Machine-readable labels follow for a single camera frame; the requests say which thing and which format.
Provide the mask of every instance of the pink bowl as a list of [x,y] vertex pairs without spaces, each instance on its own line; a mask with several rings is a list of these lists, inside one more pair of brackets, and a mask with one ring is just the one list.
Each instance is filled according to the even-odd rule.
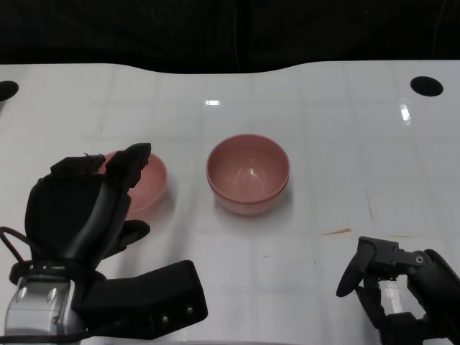
[[[106,155],[106,161],[99,169],[100,174],[106,172],[106,163],[115,155],[111,152]],[[141,171],[141,179],[136,186],[129,190],[131,205],[127,220],[145,220],[155,210],[161,197],[165,194],[167,185],[167,170],[163,161],[156,155],[150,154],[149,163]]]
[[289,180],[289,159],[280,145],[257,134],[225,139],[206,163],[216,200],[238,214],[265,212],[280,199]]

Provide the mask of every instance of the bowl rim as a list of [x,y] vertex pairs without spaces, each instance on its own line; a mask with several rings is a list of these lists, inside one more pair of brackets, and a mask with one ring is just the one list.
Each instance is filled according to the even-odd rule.
[[[110,153],[104,155],[104,157],[107,157],[107,156],[109,156],[109,155],[115,155],[118,151],[123,151],[123,150],[122,150],[122,149],[118,149],[117,151],[113,151],[113,152],[110,152]],[[149,158],[150,158],[150,157],[152,157],[153,159],[156,159],[158,162],[160,162],[160,165],[161,165],[162,169],[165,171],[165,183],[163,184],[163,186],[162,186],[160,192],[158,193],[158,195],[157,195],[155,198],[153,198],[151,201],[149,201],[148,203],[146,203],[145,205],[143,205],[143,207],[139,207],[139,208],[136,208],[136,209],[133,208],[133,210],[131,211],[132,213],[141,212],[141,211],[145,210],[146,208],[149,208],[149,207],[150,207],[151,205],[153,205],[156,201],[158,201],[158,199],[160,199],[160,198],[163,196],[163,194],[165,194],[165,191],[166,191],[166,187],[167,187],[167,169],[166,169],[166,165],[165,165],[165,163],[161,160],[161,158],[159,158],[155,153],[150,153]]]
[[[251,201],[243,201],[243,200],[240,200],[240,199],[237,199],[237,198],[230,198],[229,196],[223,194],[215,185],[214,183],[211,181],[211,178],[209,177],[209,159],[211,158],[212,154],[214,153],[214,151],[219,147],[221,146],[224,142],[230,140],[230,139],[234,139],[234,138],[238,138],[238,137],[259,137],[259,138],[262,138],[262,139],[265,139],[265,140],[268,140],[269,142],[272,142],[273,144],[275,144],[277,147],[279,147],[281,149],[281,152],[284,154],[284,156],[286,157],[286,160],[287,160],[287,176],[285,178],[285,180],[282,182],[281,186],[279,188],[277,188],[273,193],[269,194],[268,196],[264,197],[264,198],[261,198],[259,200],[251,200]],[[221,142],[219,142],[212,150],[211,152],[209,153],[209,156],[208,156],[208,159],[206,160],[206,177],[208,179],[208,184],[209,186],[211,187],[211,189],[213,190],[213,192],[215,194],[217,194],[218,196],[220,196],[221,198],[223,198],[224,200],[227,200],[227,201],[230,201],[232,203],[239,203],[239,204],[242,204],[242,205],[257,205],[259,203],[264,203],[266,201],[269,201],[271,199],[273,199],[274,197],[276,197],[278,194],[280,194],[285,188],[286,188],[286,185],[288,184],[288,181],[289,181],[289,176],[290,176],[290,161],[289,161],[289,157],[288,157],[288,154],[286,153],[286,151],[281,147],[280,144],[278,144],[275,140],[272,140],[270,139],[269,137],[266,137],[264,135],[260,135],[260,134],[250,134],[250,133],[247,133],[247,134],[237,134],[237,135],[233,135],[231,137],[228,137],[228,138],[225,138],[224,140],[222,140]]]

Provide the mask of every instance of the silver metal part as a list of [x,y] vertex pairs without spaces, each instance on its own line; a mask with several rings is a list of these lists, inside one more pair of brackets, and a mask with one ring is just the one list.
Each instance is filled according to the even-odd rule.
[[54,277],[21,279],[6,312],[5,335],[62,335],[84,330],[72,310],[72,281]]
[[83,324],[82,320],[77,315],[77,313],[73,311],[71,308],[74,295],[75,283],[71,280],[67,303],[65,304],[64,315],[62,318],[64,334],[76,334],[83,332],[85,330],[85,325]]

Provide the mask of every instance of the white tabletop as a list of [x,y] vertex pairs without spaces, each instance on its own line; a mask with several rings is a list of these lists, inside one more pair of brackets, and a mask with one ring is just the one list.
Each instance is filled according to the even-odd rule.
[[[419,75],[444,92],[414,93]],[[247,75],[2,65],[0,81],[16,81],[19,92],[0,104],[0,224],[24,231],[30,189],[62,158],[151,142],[169,197],[148,237],[99,270],[131,277],[195,263],[209,317],[163,340],[378,344],[356,295],[335,296],[359,236],[435,249],[460,272],[459,75],[460,62],[311,63]],[[283,203],[258,218],[216,207],[205,175],[213,146],[247,132],[276,140],[291,162]],[[325,235],[342,229],[351,231]],[[0,260],[2,324],[14,258],[0,248]],[[387,313],[423,315],[404,279],[381,286]]]

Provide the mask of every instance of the robotic hand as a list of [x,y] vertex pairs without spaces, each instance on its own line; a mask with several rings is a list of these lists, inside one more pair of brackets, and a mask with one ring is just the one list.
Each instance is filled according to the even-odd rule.
[[[68,157],[40,179],[27,204],[26,235],[0,228],[18,259],[17,285],[0,343],[71,343],[91,336],[154,339],[208,315],[193,263],[182,261],[127,279],[107,280],[96,268],[150,232],[143,221],[125,221],[127,192],[140,179],[150,144],[117,152],[96,174],[104,156]],[[30,245],[24,261],[6,239]]]
[[[394,281],[399,275],[408,276],[408,289],[426,312],[423,319],[411,313],[385,315],[379,281]],[[360,237],[337,296],[353,290],[379,330],[382,344],[421,345],[426,339],[446,337],[460,344],[460,279],[435,251],[409,253],[399,249],[397,242]]]

